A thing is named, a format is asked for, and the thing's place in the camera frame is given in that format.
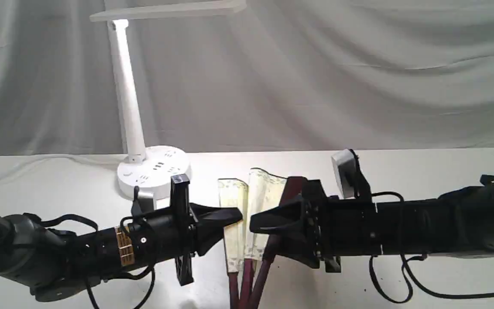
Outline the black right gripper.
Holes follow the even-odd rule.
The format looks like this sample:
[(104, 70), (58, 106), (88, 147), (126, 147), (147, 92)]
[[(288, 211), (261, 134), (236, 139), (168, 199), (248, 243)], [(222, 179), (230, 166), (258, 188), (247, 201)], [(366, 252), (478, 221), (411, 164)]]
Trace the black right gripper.
[(268, 260), (282, 256), (311, 269), (320, 268), (321, 262), (312, 245), (303, 241), (276, 235), (302, 233), (305, 220), (305, 200), (314, 210), (317, 227), (317, 252), (328, 273), (342, 271), (341, 258), (378, 256), (382, 254), (379, 242), (376, 204), (370, 190), (358, 198), (341, 199), (327, 196), (319, 180), (304, 184), (302, 197), (296, 196), (273, 209), (250, 217), (250, 231), (271, 235), (268, 239)]

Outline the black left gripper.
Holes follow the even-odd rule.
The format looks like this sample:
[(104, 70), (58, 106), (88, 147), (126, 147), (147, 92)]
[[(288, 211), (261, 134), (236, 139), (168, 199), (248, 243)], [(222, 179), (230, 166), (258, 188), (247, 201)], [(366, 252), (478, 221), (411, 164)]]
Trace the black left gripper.
[(193, 255), (206, 255), (224, 237), (226, 226), (204, 224), (234, 224), (243, 220), (236, 207), (190, 203), (190, 179), (186, 174), (171, 176), (170, 180), (168, 207), (120, 221), (125, 240), (132, 243), (134, 261), (123, 266), (115, 279), (142, 279), (156, 264), (174, 259), (179, 284), (191, 284)]

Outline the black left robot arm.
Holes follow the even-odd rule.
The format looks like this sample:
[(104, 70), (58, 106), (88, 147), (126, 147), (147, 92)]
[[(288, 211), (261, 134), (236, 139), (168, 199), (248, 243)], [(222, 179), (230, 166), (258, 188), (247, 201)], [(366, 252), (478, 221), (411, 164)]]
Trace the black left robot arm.
[(171, 176), (164, 209), (134, 186), (130, 216), (103, 230), (76, 214), (49, 221), (32, 213), (0, 216), (0, 276), (27, 286), (40, 303), (87, 291), (94, 308), (93, 287), (150, 276), (141, 308), (155, 285), (155, 265), (168, 260), (174, 260), (178, 283), (192, 284), (192, 258), (204, 256), (243, 215), (236, 207), (190, 202), (189, 185), (186, 174)]

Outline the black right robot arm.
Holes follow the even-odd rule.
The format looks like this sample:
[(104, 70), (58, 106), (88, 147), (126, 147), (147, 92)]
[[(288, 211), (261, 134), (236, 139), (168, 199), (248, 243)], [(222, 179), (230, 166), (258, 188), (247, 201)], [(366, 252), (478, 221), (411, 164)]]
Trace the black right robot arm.
[(428, 254), (494, 257), (494, 175), (438, 198), (373, 202), (327, 196), (300, 178), (295, 196), (251, 216), (252, 233), (280, 237), (277, 255), (317, 269), (343, 257)]

